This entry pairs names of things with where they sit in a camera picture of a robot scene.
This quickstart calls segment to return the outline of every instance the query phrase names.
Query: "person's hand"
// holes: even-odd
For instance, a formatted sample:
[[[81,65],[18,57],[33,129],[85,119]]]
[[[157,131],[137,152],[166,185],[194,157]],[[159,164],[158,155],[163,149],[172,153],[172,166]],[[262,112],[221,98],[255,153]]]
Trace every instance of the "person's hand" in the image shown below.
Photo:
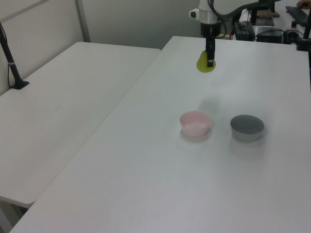
[[[296,6],[301,7],[302,4],[307,4],[307,6],[302,7],[302,9],[310,9],[311,8],[311,0],[300,0]]]

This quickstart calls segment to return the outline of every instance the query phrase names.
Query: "wall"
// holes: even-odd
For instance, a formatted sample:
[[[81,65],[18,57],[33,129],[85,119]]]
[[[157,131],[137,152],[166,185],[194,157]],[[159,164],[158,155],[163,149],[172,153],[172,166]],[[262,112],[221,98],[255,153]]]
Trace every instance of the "wall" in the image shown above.
[[[80,0],[91,42],[162,49],[173,35],[201,37],[199,0]]]
[[[48,0],[2,25],[22,79],[83,41],[74,0]],[[0,49],[0,95],[7,90],[7,61]]]

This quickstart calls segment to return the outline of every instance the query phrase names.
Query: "table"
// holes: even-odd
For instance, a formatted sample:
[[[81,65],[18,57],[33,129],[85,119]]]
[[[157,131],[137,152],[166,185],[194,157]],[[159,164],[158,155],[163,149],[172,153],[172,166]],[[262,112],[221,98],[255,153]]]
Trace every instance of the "table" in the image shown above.
[[[286,12],[286,6],[296,6],[296,3],[298,1],[296,0],[281,0],[275,2],[275,11],[280,14],[280,17],[273,18],[274,26],[253,26],[255,34],[257,34],[258,27],[274,27],[274,28],[281,28],[282,30],[291,29],[291,24],[294,18]],[[309,9],[305,10],[303,9],[306,14],[309,14]],[[247,13],[243,14],[240,18],[240,21],[247,21]],[[304,33],[305,28],[301,25],[297,25],[297,28],[294,30],[299,30],[301,33]]]
[[[76,43],[0,97],[0,200],[29,208],[159,50]]]
[[[204,48],[173,37],[12,233],[310,232],[308,54],[216,40],[204,74]],[[181,133],[190,110],[207,135]],[[261,140],[232,138],[239,114],[263,120]]]

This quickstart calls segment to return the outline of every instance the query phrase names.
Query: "black cable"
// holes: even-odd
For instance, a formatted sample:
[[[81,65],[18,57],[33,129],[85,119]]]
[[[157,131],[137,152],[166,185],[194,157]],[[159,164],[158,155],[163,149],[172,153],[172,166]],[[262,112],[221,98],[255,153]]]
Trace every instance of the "black cable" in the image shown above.
[[[241,14],[241,16],[242,16],[242,15],[244,15],[247,11],[248,11],[248,10],[245,10],[245,11],[244,11],[244,13],[243,13],[243,14]],[[240,17],[241,17],[241,16],[240,16]]]
[[[276,32],[276,31],[280,31],[280,32],[283,32],[282,35],[285,34],[285,31],[282,30],[282,29],[273,29],[273,30],[267,30],[267,31],[264,31],[264,32],[261,32],[261,33],[258,33],[257,35],[255,35],[255,38],[259,35],[263,35],[263,34],[266,34],[266,33],[271,33],[271,32]]]
[[[295,30],[295,29],[287,29],[285,32],[286,32],[286,33],[287,33],[287,32],[299,32],[300,34],[303,35],[302,32],[300,32],[299,30]]]
[[[8,42],[8,40],[7,40],[7,38],[6,38],[5,30],[4,30],[4,28],[2,27],[1,22],[0,22],[0,28],[1,28],[1,30],[3,31],[4,37],[5,37],[5,41]]]
[[[10,66],[8,64],[8,85],[9,85],[9,89],[11,89],[11,86],[10,86],[10,80],[9,80],[9,73],[10,73]]]
[[[248,25],[248,20],[249,20],[249,12],[247,13],[247,25]]]
[[[225,25],[225,22],[224,22],[223,18],[221,18],[221,16],[216,12],[216,10],[215,10],[215,8],[214,8],[214,2],[211,4],[211,3],[210,3],[210,0],[207,0],[207,3],[208,3],[208,6],[210,7],[210,9],[212,10],[212,12],[220,19],[221,23],[222,23],[222,24],[224,25],[224,27],[225,27],[225,33],[224,33],[224,35],[221,36],[221,37],[217,37],[217,39],[224,38],[225,35],[227,34],[227,27],[226,27],[226,25]]]
[[[8,39],[7,39],[6,34],[5,34],[5,30],[4,30],[4,28],[3,28],[2,24],[1,24],[1,22],[0,22],[0,28],[1,28],[2,32],[3,32],[3,34],[4,34],[5,41],[8,42]],[[9,89],[11,89],[11,86],[10,86],[10,79],[9,79],[9,78],[10,78],[10,66],[9,66],[9,64],[8,64],[8,85],[9,85]]]

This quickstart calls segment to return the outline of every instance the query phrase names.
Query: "yellow object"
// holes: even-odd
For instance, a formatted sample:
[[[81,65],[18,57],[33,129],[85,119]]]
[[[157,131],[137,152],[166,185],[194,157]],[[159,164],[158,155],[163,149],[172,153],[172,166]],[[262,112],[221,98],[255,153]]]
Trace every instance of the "yellow object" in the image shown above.
[[[203,51],[201,53],[201,56],[200,56],[198,62],[196,63],[196,67],[202,73],[208,73],[208,72],[213,71],[215,66],[216,66],[215,60],[214,60],[213,67],[208,67],[207,66],[207,52],[206,51]]]

